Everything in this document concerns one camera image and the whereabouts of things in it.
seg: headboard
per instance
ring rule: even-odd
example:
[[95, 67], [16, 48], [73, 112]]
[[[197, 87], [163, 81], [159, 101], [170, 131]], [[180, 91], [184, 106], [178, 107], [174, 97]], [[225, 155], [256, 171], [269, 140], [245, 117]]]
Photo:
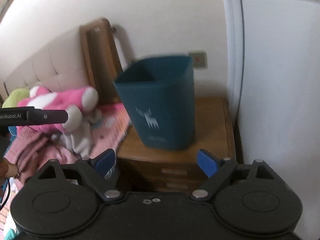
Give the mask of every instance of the headboard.
[[4, 81], [16, 88], [47, 87], [51, 92], [91, 85], [100, 103], [118, 102], [112, 81], [122, 71], [112, 29], [98, 19], [55, 38], [20, 64]]

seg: pink plush toy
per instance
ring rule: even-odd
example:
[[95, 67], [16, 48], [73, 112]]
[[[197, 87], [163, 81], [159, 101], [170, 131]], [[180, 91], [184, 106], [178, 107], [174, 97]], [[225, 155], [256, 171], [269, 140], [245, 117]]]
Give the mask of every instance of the pink plush toy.
[[82, 114], [91, 112], [98, 104], [98, 92], [93, 87], [72, 89], [51, 93], [47, 88], [35, 86], [29, 92], [30, 98], [21, 100], [18, 106], [34, 106], [43, 110], [65, 110], [68, 120], [65, 123], [32, 125], [32, 129], [44, 133], [73, 133], [82, 122]]

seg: screw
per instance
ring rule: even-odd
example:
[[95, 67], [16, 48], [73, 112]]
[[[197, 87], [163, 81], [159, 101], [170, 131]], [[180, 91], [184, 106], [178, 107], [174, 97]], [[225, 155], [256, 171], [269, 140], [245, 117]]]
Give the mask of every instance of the screw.
[[152, 203], [152, 201], [150, 199], [145, 199], [142, 201], [142, 203], [150, 205]]
[[121, 193], [118, 190], [107, 190], [104, 195], [107, 198], [117, 198], [120, 197]]
[[195, 191], [192, 192], [192, 195], [195, 198], [204, 198], [204, 197], [207, 197], [209, 193], [204, 189], [196, 189]]
[[160, 199], [160, 198], [157, 198], [157, 197], [154, 197], [154, 198], [152, 199], [152, 201], [153, 201], [153, 202], [160, 202], [161, 199]]

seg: deer print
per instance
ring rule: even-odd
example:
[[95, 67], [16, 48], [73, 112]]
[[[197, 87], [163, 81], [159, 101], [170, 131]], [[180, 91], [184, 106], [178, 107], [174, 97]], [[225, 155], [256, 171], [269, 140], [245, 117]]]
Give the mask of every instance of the deer print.
[[138, 114], [140, 114], [141, 116], [143, 116], [146, 119], [149, 128], [154, 128], [154, 129], [158, 128], [159, 129], [159, 125], [158, 125], [157, 120], [154, 117], [150, 117], [151, 116], [150, 108], [145, 113], [142, 112], [141, 110], [139, 110], [138, 108], [136, 108], [136, 110], [137, 110]]

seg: teal trash can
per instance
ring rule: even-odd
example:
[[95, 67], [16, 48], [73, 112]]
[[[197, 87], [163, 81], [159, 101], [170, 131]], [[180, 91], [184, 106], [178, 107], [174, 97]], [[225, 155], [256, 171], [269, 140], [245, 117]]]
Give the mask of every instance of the teal trash can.
[[191, 143], [195, 129], [191, 57], [137, 61], [114, 84], [144, 145], [180, 150]]

